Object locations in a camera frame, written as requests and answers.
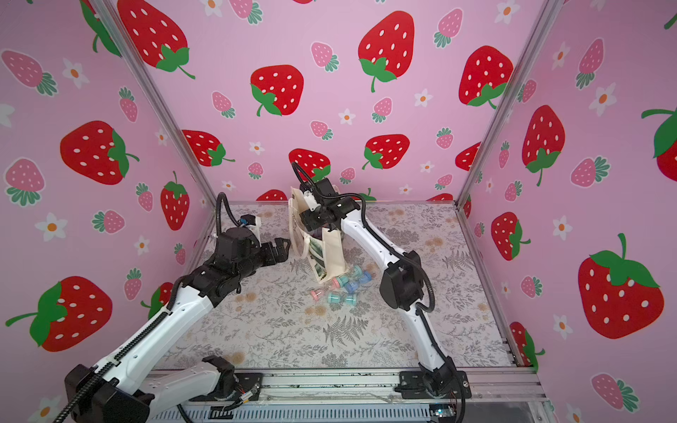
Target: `white flower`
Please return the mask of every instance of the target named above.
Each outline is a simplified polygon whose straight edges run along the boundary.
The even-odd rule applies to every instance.
[[[89,84],[89,79],[83,74],[83,66],[80,63],[70,63],[70,60],[64,58],[64,66],[66,69],[63,71],[63,75],[72,79],[76,87],[81,88],[83,84]]]
[[[510,20],[512,19],[512,14],[519,11],[519,5],[515,4],[515,0],[508,0],[505,3],[499,3],[496,5],[496,7],[498,8],[498,15],[496,15],[496,19],[494,20],[495,24],[501,21],[509,24]]]
[[[353,124],[353,119],[355,115],[350,113],[350,110],[346,109],[343,113],[339,113],[338,117],[341,118],[341,124],[347,123],[348,125]]]
[[[428,89],[426,88],[420,94],[414,94],[414,98],[416,99],[414,106],[428,107],[428,100],[433,98],[433,95],[428,94]]]
[[[0,104],[0,125],[11,128],[12,122],[9,120],[10,114],[14,113],[14,108],[9,104]]]
[[[65,238],[66,232],[64,232],[64,228],[67,223],[67,220],[56,219],[54,213],[48,213],[47,221],[38,222],[35,224],[35,227],[43,231],[43,239],[49,241],[54,237]]]
[[[421,165],[421,173],[423,173],[423,172],[430,173],[430,171],[433,170],[433,167],[435,167],[435,165],[430,164],[430,160],[428,160],[427,162],[425,162]]]
[[[61,410],[59,408],[60,401],[61,395],[58,395],[53,399],[42,398],[38,410],[30,415],[28,421],[31,423],[50,423]]]
[[[143,235],[139,235],[139,241],[134,243],[136,254],[140,256],[145,252],[150,252],[150,250],[148,250],[148,244],[150,244],[150,240],[145,239]]]
[[[567,325],[567,316],[559,317],[556,314],[552,315],[554,317],[554,326],[552,330],[559,332],[562,335],[562,339],[567,339],[567,334],[573,333],[571,326]]]
[[[581,409],[574,408],[569,404],[567,404],[567,420],[571,423],[585,423],[583,419],[581,419]]]
[[[555,68],[561,68],[564,66],[564,58],[567,57],[567,54],[569,54],[569,50],[571,50],[571,47],[567,47],[567,45],[562,42],[562,45],[559,46],[559,50],[557,50],[553,55],[552,59],[554,62],[552,63],[552,69],[554,70]]]
[[[249,143],[249,151],[256,153],[257,156],[261,155],[261,152],[265,151],[265,148],[261,147],[261,143]]]
[[[221,5],[223,0],[200,0],[204,5],[204,12],[207,16],[216,15],[221,17]]]
[[[612,95],[615,88],[616,83],[612,83],[607,89],[598,87],[597,91],[594,93],[596,98],[592,100],[592,103],[590,103],[588,108],[591,110],[597,109],[597,116],[602,116],[602,113],[607,109],[607,106],[616,104],[616,97]]]

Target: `strawberry print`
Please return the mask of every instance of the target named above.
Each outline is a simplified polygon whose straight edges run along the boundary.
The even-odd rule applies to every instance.
[[[612,408],[618,411],[625,408],[630,413],[639,410],[639,398],[624,381],[616,380],[606,373],[599,373],[590,379],[590,383],[597,395]]]
[[[188,215],[190,197],[188,197],[185,187],[179,183],[176,172],[173,171],[172,173],[174,174],[174,181],[167,182],[162,189],[160,205],[169,229],[178,231]]]
[[[93,120],[61,140],[61,159],[80,175],[104,185],[116,185],[127,175],[129,159],[125,142],[108,123]]]
[[[18,206],[34,206],[42,199],[39,192],[45,189],[45,178],[32,160],[19,158],[12,163],[5,171],[5,182],[9,201]]]
[[[320,122],[319,120],[313,120],[310,122],[310,129],[313,131],[313,135],[315,135],[317,138],[322,138],[324,141],[334,137],[334,133],[331,129],[329,129],[329,125],[324,122]]]
[[[622,256],[611,251],[591,255],[578,269],[578,288],[590,327],[618,339],[652,324],[663,313],[663,294],[649,270],[626,260],[626,236],[618,234]]]
[[[27,54],[4,49],[0,53],[5,67],[14,75],[17,81],[28,88],[35,88],[41,95],[49,97],[58,92],[56,81],[49,72],[43,72],[40,63]]]
[[[182,130],[185,140],[193,150],[195,158],[202,166],[219,166],[224,160],[234,162],[232,158],[225,158],[225,147],[214,135],[202,131]]]
[[[127,274],[124,290],[128,301],[132,301],[139,294],[141,290],[141,271],[136,267]]]
[[[259,4],[252,0],[229,0],[230,7],[240,19],[247,19],[250,25],[258,25],[263,20],[263,12]]]
[[[364,146],[364,158],[367,159],[367,163],[362,170],[366,169],[367,164],[371,164],[375,169],[390,169],[402,160],[409,150],[409,144],[409,138],[402,134],[373,137]]]
[[[642,112],[642,119],[654,114],[670,115],[653,136],[653,157],[666,177],[677,181],[677,109],[652,109]]]
[[[120,108],[123,110],[123,113],[127,117],[129,122],[136,122],[137,116],[139,116],[139,108],[134,102],[134,96],[131,94],[131,91],[127,87],[120,88]]]
[[[30,337],[38,347],[55,353],[79,344],[103,328],[112,311],[112,301],[101,288],[81,276],[70,276],[40,296],[36,313],[13,317],[5,326],[35,316],[30,324]]]
[[[461,31],[461,23],[463,21],[463,10],[454,9],[440,19],[437,24],[437,32],[435,33],[435,46],[438,49],[447,47],[447,44],[452,43],[452,38],[458,35]]]
[[[289,163],[294,162],[298,163],[315,182],[327,177],[332,168],[329,157],[303,148],[289,152]]]
[[[334,72],[339,68],[339,58],[336,56],[332,48],[324,43],[313,43],[310,46],[310,52],[313,54],[315,64],[320,68],[324,68],[327,72]]]
[[[512,62],[497,49],[484,45],[466,61],[458,88],[458,99],[467,106],[481,106],[503,94],[512,75]]]
[[[372,78],[387,83],[402,76],[414,57],[414,19],[406,12],[389,14],[359,42],[357,56],[362,70]]]
[[[182,68],[188,64],[188,40],[172,19],[144,0],[118,0],[118,14],[145,63],[195,79]]]
[[[109,210],[105,214],[99,211],[94,215],[91,224],[101,233],[116,233],[125,227],[125,220],[115,210]]]
[[[594,79],[594,73],[597,72],[604,61],[604,40],[596,39],[590,44],[588,50],[583,55],[578,64],[578,75],[576,75],[576,87],[583,89],[587,87]]]
[[[609,176],[610,168],[611,165],[606,158],[598,156],[593,160],[588,157],[571,172],[571,183],[589,188],[593,183],[600,183],[605,177]]]
[[[250,84],[254,99],[261,103],[261,109],[270,114],[288,116],[299,107],[303,92],[303,75],[294,66],[281,64],[256,69],[252,73]]]
[[[522,225],[512,212],[503,213],[495,218],[491,231],[498,252],[507,261],[517,257],[522,244],[531,243],[531,240],[522,241]]]
[[[150,212],[153,209],[153,193],[148,191],[148,185],[139,183],[136,185],[136,195],[139,197],[139,205],[142,209]]]
[[[522,163],[531,173],[540,173],[537,187],[543,180],[543,169],[554,165],[564,148],[564,125],[550,106],[540,106],[531,116],[522,145]]]
[[[372,120],[376,123],[383,123],[386,117],[390,116],[393,111],[393,99],[386,97],[374,104],[374,113],[372,113]]]

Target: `red strawberry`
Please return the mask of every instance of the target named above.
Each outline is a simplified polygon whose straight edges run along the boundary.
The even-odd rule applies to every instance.
[[[123,113],[127,117],[129,122],[136,122],[136,118],[139,115],[139,108],[134,102],[134,96],[131,94],[131,91],[127,87],[120,88],[120,108],[123,110]]]
[[[176,262],[181,266],[185,265],[185,248],[181,245],[181,242],[174,246],[174,255],[176,256]]]
[[[446,150],[452,146],[454,142],[454,136],[452,135],[452,130],[449,128],[442,128],[437,132],[437,141],[435,143],[442,149]]]
[[[125,296],[132,301],[141,290],[141,271],[136,267],[129,271],[125,282]]]
[[[531,173],[540,172],[537,187],[541,186],[543,169],[554,165],[564,148],[564,125],[550,106],[540,106],[531,116],[522,145],[522,162]]]
[[[576,75],[576,87],[578,89],[583,89],[592,82],[594,73],[602,66],[603,61],[604,40],[598,38],[590,44],[581,62],[578,64],[579,74]]]
[[[324,141],[334,137],[334,133],[329,129],[329,125],[324,122],[313,120],[310,122],[310,129],[313,131],[313,135],[317,138],[322,138]]]
[[[299,107],[303,93],[303,75],[294,66],[281,64],[256,69],[251,76],[252,95],[270,114],[287,116]]]
[[[41,199],[38,192],[45,189],[38,165],[27,158],[19,158],[7,168],[5,182],[9,185],[5,191],[9,201],[21,207],[34,206]]]
[[[517,257],[522,244],[531,243],[531,240],[522,241],[522,225],[512,212],[503,213],[495,218],[491,231],[498,252],[507,261]]]
[[[50,97],[58,92],[54,78],[50,73],[43,72],[36,59],[9,49],[4,49],[1,56],[7,69],[23,85],[35,88],[35,91],[41,95]]]
[[[166,72],[181,69],[188,63],[188,40],[167,15],[144,0],[118,0],[118,13],[141,59]]]
[[[202,131],[182,130],[186,141],[190,145],[195,158],[202,166],[219,166],[224,160],[234,162],[232,158],[225,158],[225,148],[214,135]]]
[[[468,106],[481,106],[486,102],[492,108],[494,98],[503,94],[512,75],[512,62],[497,49],[484,45],[473,52],[466,62],[458,99]]]
[[[654,114],[670,115],[661,123],[653,137],[653,156],[663,175],[677,181],[677,110],[645,110],[642,112],[642,119]]]
[[[160,311],[161,308],[165,306],[169,302],[169,299],[171,298],[171,290],[174,287],[174,285],[171,282],[165,282],[158,289],[153,292],[153,297],[150,299],[150,305],[144,304],[144,302],[141,302],[141,306],[150,309],[148,311],[148,320],[150,320],[151,317],[155,316],[155,313]]]
[[[414,56],[414,19],[406,12],[389,14],[359,42],[357,56],[362,70],[374,82],[387,83],[402,76]]]
[[[145,183],[136,185],[136,195],[139,196],[139,205],[150,212],[153,209],[153,193],[148,191],[148,185]]]
[[[616,380],[606,373],[600,373],[590,379],[594,391],[611,407],[622,411],[623,407],[631,413],[639,410],[639,398],[629,385]]]
[[[409,138],[402,134],[373,137],[364,146],[364,158],[368,161],[362,170],[367,164],[371,164],[375,169],[390,169],[402,160],[409,150],[409,144]]]
[[[179,183],[176,172],[173,173],[174,181],[167,182],[160,193],[160,205],[169,229],[178,231],[188,215],[190,198],[183,185]]]
[[[73,347],[101,329],[112,310],[110,298],[98,286],[83,277],[70,276],[40,296],[37,313],[13,317],[5,326],[35,316],[30,324],[30,337],[38,347],[55,353]]]
[[[329,157],[321,153],[304,150],[303,148],[296,148],[289,152],[289,163],[298,163],[301,168],[313,179],[315,182],[327,177],[332,170],[332,163]]]
[[[256,201],[287,201],[287,195],[280,190],[269,190],[261,194]]]
[[[479,150],[479,144],[480,143],[477,143],[458,153],[456,156],[456,167],[461,168],[464,171],[470,171],[470,166],[473,165],[477,150]]]
[[[498,154],[498,166],[503,169],[506,164],[508,164],[508,159],[510,158],[510,143],[503,141],[501,145],[501,152]]]
[[[339,68],[339,58],[334,54],[329,45],[324,43],[313,43],[310,46],[310,52],[313,54],[315,64],[324,68],[327,72],[334,72]]]
[[[129,159],[120,135],[100,120],[85,123],[61,140],[61,159],[80,175],[103,183],[120,183],[129,170]]]
[[[463,10],[454,9],[442,18],[437,24],[438,32],[435,33],[435,45],[437,48],[447,47],[452,43],[452,38],[458,35],[463,21]]]
[[[578,288],[590,327],[618,339],[652,324],[663,312],[663,294],[649,270],[626,260],[626,236],[618,234],[622,257],[600,251],[581,263]]]

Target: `pink strawberry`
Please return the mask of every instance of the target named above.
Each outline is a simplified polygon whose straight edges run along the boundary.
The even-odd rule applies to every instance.
[[[5,172],[5,182],[10,185],[5,193],[9,201],[21,206],[34,206],[45,188],[45,180],[37,164],[27,158],[15,161]]]
[[[541,281],[536,276],[525,277],[522,280],[520,287],[522,288],[522,292],[524,292],[529,298],[541,296],[543,293],[543,285],[541,285]]]
[[[324,43],[313,43],[310,46],[310,52],[313,54],[315,64],[324,68],[327,72],[334,72],[339,68],[339,58],[334,54],[329,45]]]
[[[94,229],[99,232],[116,233],[125,227],[125,220],[114,210],[109,210],[106,214],[102,211],[98,212],[91,222]]]
[[[185,265],[185,249],[181,242],[174,246],[174,255],[176,255],[176,262],[181,266]]]
[[[594,73],[602,66],[604,61],[604,40],[596,39],[590,44],[585,55],[578,64],[578,75],[576,75],[576,87],[583,89],[587,87],[594,79]]]
[[[447,44],[451,44],[452,38],[458,35],[463,21],[463,11],[454,9],[442,18],[437,24],[438,32],[435,33],[435,44],[437,48],[443,49]]]
[[[4,49],[1,55],[7,69],[23,85],[35,88],[35,91],[41,95],[48,95],[50,97],[58,92],[54,78],[52,78],[50,73],[43,72],[40,63],[36,59],[8,49]]]
[[[508,151],[510,149],[510,143],[507,141],[503,141],[503,145],[501,145],[501,152],[498,154],[498,166],[503,169],[506,164],[508,164],[508,158],[510,157],[510,152]]]
[[[622,380],[614,379],[606,373],[600,373],[590,379],[592,388],[611,407],[622,410],[626,408],[631,413],[639,410],[639,398],[632,388]]]
[[[437,132],[437,141],[435,143],[442,149],[446,150],[452,146],[454,142],[454,136],[452,135],[452,130],[449,128],[442,128]]]
[[[260,179],[263,176],[263,166],[259,162],[253,162],[247,168],[251,179]]]
[[[355,179],[355,169],[349,167],[347,169],[343,169],[343,172],[341,172],[341,178],[339,179],[343,185],[348,185]]]
[[[131,94],[131,91],[127,87],[120,88],[120,108],[123,110],[123,113],[127,117],[129,122],[136,122],[136,118],[139,115],[139,108],[134,102],[134,96]]]
[[[452,179],[454,178],[453,175],[447,174],[444,175],[443,177],[439,178],[437,180],[437,183],[435,184],[435,189],[436,190],[444,190],[447,185],[449,185],[452,182]]]
[[[383,122],[390,113],[393,111],[393,99],[386,97],[374,104],[374,113],[372,113],[372,119],[376,123]]]
[[[218,91],[212,92],[212,104],[214,109],[221,112],[221,115],[224,118],[231,119],[235,117],[235,109],[233,109],[233,104],[228,100],[228,97],[221,94]]]
[[[334,133],[331,129],[329,129],[329,125],[324,122],[320,122],[319,120],[313,120],[310,122],[310,129],[313,131],[313,135],[315,135],[317,138],[322,138],[324,141],[334,137]]]
[[[136,267],[129,271],[125,282],[125,296],[132,301],[141,290],[141,271]]]
[[[594,182],[600,183],[605,177],[609,176],[610,168],[611,165],[605,157],[598,156],[594,161],[588,157],[571,172],[571,183],[589,188]]]
[[[150,212],[153,209],[153,193],[148,191],[148,185],[139,182],[136,185],[136,195],[139,197],[139,205]]]

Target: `strawberry wallpaper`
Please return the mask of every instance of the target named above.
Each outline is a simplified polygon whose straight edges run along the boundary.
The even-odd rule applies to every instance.
[[[162,307],[211,210],[88,1],[12,1],[0,58],[2,420],[51,422],[68,370]]]
[[[674,420],[676,13],[565,2],[465,203],[559,422]]]
[[[118,0],[212,189],[458,196],[540,0]]]

